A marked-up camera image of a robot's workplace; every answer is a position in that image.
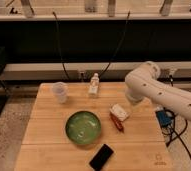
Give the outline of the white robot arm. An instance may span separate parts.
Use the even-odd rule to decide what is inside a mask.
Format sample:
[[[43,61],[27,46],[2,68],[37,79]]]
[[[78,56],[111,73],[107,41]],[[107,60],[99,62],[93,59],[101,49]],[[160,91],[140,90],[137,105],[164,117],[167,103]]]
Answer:
[[[160,67],[156,63],[142,63],[125,77],[126,97],[135,103],[150,98],[191,121],[191,92],[161,83],[157,80],[159,76]]]

